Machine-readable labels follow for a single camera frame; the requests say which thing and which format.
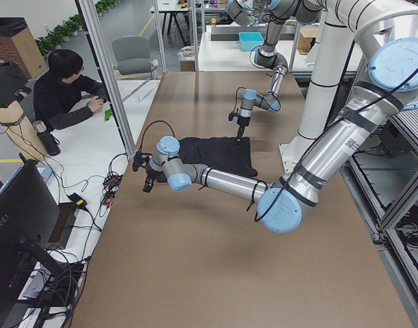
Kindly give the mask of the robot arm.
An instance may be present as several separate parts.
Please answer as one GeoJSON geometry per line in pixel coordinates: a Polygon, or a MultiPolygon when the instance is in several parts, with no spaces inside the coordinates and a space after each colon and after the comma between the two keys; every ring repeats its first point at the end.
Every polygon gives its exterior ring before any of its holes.
{"type": "Polygon", "coordinates": [[[240,25],[267,23],[264,43],[254,57],[256,65],[273,72],[266,95],[247,89],[233,112],[241,128],[254,107],[275,112],[281,108],[277,91],[287,61],[276,52],[284,23],[320,25],[321,39],[311,86],[297,136],[283,152],[285,174],[277,182],[244,178],[202,163],[187,164],[179,156],[180,143],[162,137],[150,154],[135,156],[146,170],[144,191],[163,176],[173,191],[197,183],[203,187],[248,198],[257,208],[256,220],[273,232],[296,229],[319,201],[319,192],[340,167],[387,117],[418,106],[418,5],[408,1],[268,1],[248,5],[229,1],[228,15],[240,25]],[[349,51],[357,43],[367,60],[366,71],[353,85],[348,103],[331,125],[326,124],[338,76],[344,71],[336,51],[349,51]]]}
{"type": "Polygon", "coordinates": [[[322,6],[311,1],[295,0],[262,1],[259,5],[249,5],[246,1],[228,1],[226,11],[233,21],[241,26],[267,24],[263,44],[255,50],[254,64],[272,70],[272,80],[268,90],[264,95],[252,89],[244,90],[240,108],[228,115],[230,121],[234,117],[237,118],[239,125],[237,139],[241,139],[250,123],[254,107],[273,113],[281,109],[278,93],[289,68],[286,58],[276,52],[283,25],[291,17],[295,17],[303,25],[313,23],[319,17],[322,6]]]}

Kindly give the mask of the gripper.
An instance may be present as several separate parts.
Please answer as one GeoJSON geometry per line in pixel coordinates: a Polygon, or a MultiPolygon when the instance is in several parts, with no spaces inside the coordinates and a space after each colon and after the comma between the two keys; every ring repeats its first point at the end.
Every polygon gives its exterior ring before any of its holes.
{"type": "Polygon", "coordinates": [[[241,115],[237,117],[237,124],[239,126],[238,131],[237,131],[237,139],[241,139],[243,137],[244,131],[246,127],[249,126],[249,123],[250,123],[249,117],[244,117],[241,115]]]}
{"type": "Polygon", "coordinates": [[[151,166],[149,160],[146,160],[145,171],[146,171],[146,179],[144,181],[144,186],[142,190],[145,193],[150,193],[154,187],[155,179],[161,175],[161,172],[154,169],[151,166]]]}

